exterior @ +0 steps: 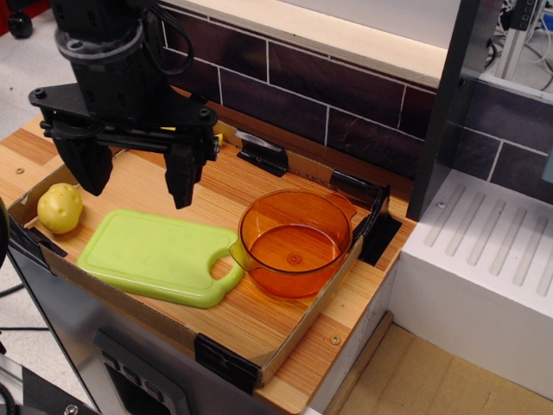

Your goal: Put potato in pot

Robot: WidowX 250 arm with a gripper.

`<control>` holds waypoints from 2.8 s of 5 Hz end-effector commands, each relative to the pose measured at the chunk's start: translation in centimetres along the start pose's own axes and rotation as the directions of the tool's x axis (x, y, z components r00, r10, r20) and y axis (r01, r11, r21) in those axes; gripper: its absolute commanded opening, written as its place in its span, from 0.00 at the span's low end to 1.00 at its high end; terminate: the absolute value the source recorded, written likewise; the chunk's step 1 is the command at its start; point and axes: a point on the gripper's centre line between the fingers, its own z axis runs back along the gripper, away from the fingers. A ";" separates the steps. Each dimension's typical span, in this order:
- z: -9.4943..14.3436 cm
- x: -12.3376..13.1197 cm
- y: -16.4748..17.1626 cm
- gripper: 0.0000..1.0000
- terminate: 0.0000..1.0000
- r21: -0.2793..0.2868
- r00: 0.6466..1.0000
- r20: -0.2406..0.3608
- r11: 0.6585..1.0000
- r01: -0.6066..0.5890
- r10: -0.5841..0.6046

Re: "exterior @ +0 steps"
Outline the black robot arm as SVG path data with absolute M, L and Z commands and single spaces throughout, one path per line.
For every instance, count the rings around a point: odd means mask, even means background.
M 73 69 L 73 84 L 35 89 L 41 128 L 63 162 L 90 194 L 99 195 L 112 170 L 113 148 L 163 155 L 175 205 L 193 199 L 204 165 L 216 159 L 215 111 L 169 84 L 194 61 L 188 53 L 167 68 L 162 28 L 184 33 L 156 1 L 54 1 L 60 54 Z

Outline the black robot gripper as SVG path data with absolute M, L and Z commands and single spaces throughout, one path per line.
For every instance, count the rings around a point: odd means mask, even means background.
M 205 161 L 219 152 L 215 111 L 177 93 L 160 65 L 155 24 L 135 20 L 113 37 L 56 29 L 73 84 L 36 88 L 43 129 L 81 187 L 99 196 L 112 171 L 108 146 L 164 154 L 165 179 L 177 209 L 192 204 Z

